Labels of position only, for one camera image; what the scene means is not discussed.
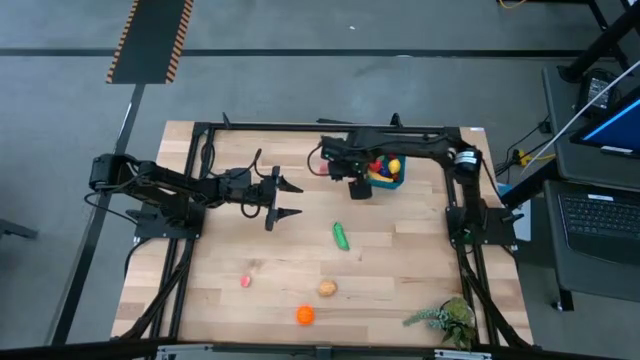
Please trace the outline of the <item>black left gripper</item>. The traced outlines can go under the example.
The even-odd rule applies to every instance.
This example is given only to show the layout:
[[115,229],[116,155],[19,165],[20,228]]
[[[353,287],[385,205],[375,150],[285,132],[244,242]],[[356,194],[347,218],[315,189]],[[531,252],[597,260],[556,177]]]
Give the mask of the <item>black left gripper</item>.
[[299,209],[276,208],[276,196],[278,189],[283,192],[303,193],[304,190],[288,182],[284,176],[280,176],[280,167],[274,166],[271,174],[263,178],[257,185],[257,194],[253,204],[264,207],[267,210],[265,229],[272,231],[277,220],[301,213]]

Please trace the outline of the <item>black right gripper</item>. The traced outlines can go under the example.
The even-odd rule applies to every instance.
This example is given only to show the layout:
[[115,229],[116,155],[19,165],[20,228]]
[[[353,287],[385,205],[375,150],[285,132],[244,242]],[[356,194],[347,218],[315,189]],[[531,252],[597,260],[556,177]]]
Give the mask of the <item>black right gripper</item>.
[[328,174],[334,181],[352,178],[348,183],[352,200],[366,200],[372,197],[372,186],[366,179],[373,155],[367,150],[359,150],[345,139],[322,136],[320,138],[321,158],[328,162]]

